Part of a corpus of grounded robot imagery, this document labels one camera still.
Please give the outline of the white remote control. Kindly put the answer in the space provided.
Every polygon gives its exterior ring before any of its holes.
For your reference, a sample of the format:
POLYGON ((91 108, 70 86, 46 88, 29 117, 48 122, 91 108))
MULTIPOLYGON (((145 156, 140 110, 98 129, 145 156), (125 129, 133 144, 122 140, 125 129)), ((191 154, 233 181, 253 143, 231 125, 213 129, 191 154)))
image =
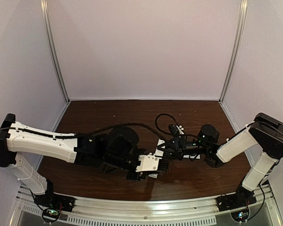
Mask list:
POLYGON ((153 164, 153 166, 155 166, 156 168, 153 169, 153 172, 150 173, 148 177, 156 179, 159 173, 164 173, 169 170, 170 162, 168 160, 163 159, 163 154, 164 153, 157 153, 157 149, 155 150, 154 153, 150 153, 150 155, 155 156, 154 159, 155 161, 157 161, 157 163, 153 164))

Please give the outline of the white battery cover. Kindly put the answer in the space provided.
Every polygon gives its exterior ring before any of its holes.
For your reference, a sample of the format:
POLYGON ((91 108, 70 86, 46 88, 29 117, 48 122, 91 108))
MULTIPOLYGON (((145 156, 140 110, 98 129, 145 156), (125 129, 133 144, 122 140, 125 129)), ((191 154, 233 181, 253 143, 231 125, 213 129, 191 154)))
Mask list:
POLYGON ((200 155, 184 155, 183 157, 186 159, 200 160, 200 155))

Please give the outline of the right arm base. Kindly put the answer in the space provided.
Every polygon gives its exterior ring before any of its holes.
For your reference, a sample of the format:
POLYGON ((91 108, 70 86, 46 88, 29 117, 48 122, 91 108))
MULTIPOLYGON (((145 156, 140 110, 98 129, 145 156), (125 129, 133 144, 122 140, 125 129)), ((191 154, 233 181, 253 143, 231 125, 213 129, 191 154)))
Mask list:
POLYGON ((246 198, 243 194, 223 194, 216 198, 219 212, 229 210, 231 218, 238 223, 247 222, 250 218, 250 205, 257 202, 252 194, 246 198))

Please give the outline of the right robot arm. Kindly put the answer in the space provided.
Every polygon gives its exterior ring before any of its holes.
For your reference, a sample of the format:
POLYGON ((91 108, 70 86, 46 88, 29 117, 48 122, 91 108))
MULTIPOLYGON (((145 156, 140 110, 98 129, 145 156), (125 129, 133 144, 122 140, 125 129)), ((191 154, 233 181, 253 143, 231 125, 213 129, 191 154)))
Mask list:
POLYGON ((201 126, 198 135, 187 141, 187 134, 178 124, 169 125, 169 141, 158 144, 155 155, 166 159, 181 160, 184 156, 204 155, 204 161, 219 168, 246 150, 259 146, 262 153, 238 185, 233 201, 248 201, 253 191, 283 158, 283 122, 258 113, 255 119, 224 143, 218 144, 220 133, 211 124, 201 126))

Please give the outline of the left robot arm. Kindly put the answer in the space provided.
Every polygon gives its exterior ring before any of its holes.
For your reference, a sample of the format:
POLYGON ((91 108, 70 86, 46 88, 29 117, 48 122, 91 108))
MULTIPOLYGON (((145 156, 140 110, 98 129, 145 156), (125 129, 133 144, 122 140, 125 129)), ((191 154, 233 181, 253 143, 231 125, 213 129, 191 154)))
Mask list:
POLYGON ((30 128, 7 114, 0 127, 0 167, 9 168, 19 181, 31 190, 34 202, 53 207, 64 198, 54 193, 54 185, 41 176, 25 159, 34 153, 83 166, 105 164, 127 171, 127 178, 139 180, 145 172, 156 170, 154 156, 138 149, 139 137, 130 127, 116 127, 108 134, 58 134, 30 128))

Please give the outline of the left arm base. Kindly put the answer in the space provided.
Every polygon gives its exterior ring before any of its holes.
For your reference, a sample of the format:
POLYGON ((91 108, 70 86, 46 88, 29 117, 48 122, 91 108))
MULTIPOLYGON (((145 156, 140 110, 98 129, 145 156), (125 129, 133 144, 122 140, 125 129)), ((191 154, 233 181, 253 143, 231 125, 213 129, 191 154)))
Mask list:
POLYGON ((50 225, 59 220, 63 211, 72 212, 75 203, 74 197, 59 194, 53 194, 51 198, 45 194, 32 194, 32 198, 41 210, 41 218, 50 225))

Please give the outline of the aluminium front rail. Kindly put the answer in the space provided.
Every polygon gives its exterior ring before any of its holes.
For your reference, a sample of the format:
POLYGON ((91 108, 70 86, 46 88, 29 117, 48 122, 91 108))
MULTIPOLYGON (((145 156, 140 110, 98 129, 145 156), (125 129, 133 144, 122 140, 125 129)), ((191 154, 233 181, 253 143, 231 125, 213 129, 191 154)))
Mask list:
POLYGON ((63 211, 52 225, 41 218, 29 189, 22 185, 8 226, 283 226, 274 194, 262 186, 264 205, 246 223, 232 215, 244 207, 219 211, 217 196, 175 201, 114 201, 74 196, 72 212, 63 211))

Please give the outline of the right aluminium frame post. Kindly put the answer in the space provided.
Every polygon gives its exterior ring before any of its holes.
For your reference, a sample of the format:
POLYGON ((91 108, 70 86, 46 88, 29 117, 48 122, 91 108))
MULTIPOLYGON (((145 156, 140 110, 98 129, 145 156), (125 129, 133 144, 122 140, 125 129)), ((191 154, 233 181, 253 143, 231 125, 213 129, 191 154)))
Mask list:
POLYGON ((247 19, 247 12, 248 12, 248 1, 241 0, 239 14, 238 14, 238 22, 237 22, 237 27, 236 27, 236 33, 235 33, 235 38, 234 38, 234 43, 233 43, 233 49, 232 49, 224 85, 223 85, 221 95, 219 98, 220 104, 222 104, 225 100, 225 96, 227 94, 227 91, 230 85, 230 81, 231 81, 231 78, 234 72, 236 61, 238 59, 239 49, 240 49, 241 41, 243 38, 246 19, 247 19))

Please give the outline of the aluminium frame post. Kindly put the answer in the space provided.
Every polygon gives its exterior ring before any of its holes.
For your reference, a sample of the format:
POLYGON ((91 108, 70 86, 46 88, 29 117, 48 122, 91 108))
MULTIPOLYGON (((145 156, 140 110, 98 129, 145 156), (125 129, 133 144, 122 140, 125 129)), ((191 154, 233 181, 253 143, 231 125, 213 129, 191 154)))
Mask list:
POLYGON ((219 98, 220 104, 222 104, 225 100, 225 96, 227 94, 227 91, 230 85, 230 81, 231 81, 231 78, 234 72, 236 61, 238 59, 239 49, 240 49, 241 41, 243 38, 246 19, 247 19, 247 12, 248 12, 248 1, 241 0, 239 14, 238 14, 238 22, 237 22, 237 27, 236 27, 236 33, 235 33, 235 38, 234 38, 234 43, 233 43, 233 49, 232 49, 224 85, 223 85, 221 95, 219 98))
POLYGON ((65 86, 64 79, 62 77, 59 61, 58 61, 58 55, 54 43, 54 38, 53 38, 53 33, 52 33, 52 28, 50 24, 50 14, 49 14, 49 7, 48 7, 48 1, 47 0, 41 0, 41 11, 42 11, 42 17, 44 20, 44 27, 45 27, 45 33, 47 37, 47 42, 49 46, 49 51, 50 51, 50 57, 52 60, 53 68, 55 71, 55 75, 58 81, 58 85, 60 88, 60 91, 62 93, 62 97, 65 101, 66 104, 70 103, 70 99, 67 93, 67 89, 65 86))

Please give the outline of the left aluminium frame post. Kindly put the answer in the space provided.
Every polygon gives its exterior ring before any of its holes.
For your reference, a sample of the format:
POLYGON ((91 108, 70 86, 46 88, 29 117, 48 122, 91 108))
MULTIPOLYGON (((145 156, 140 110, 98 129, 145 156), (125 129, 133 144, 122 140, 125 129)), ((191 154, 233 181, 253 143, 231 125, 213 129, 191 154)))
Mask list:
POLYGON ((41 11, 42 11, 42 17, 44 20, 44 27, 45 27, 45 33, 47 37, 47 42, 49 46, 49 51, 50 51, 50 57, 52 60, 53 68, 55 71, 55 75, 58 81, 58 85, 60 88, 60 91, 62 93, 62 97, 65 101, 66 104, 70 103, 70 99, 67 93, 67 89, 65 86, 64 79, 62 77, 59 61, 58 61, 58 55, 54 43, 54 38, 53 38, 53 33, 52 33, 52 28, 50 24, 50 14, 49 14, 49 7, 48 7, 48 1, 47 0, 41 0, 41 11))

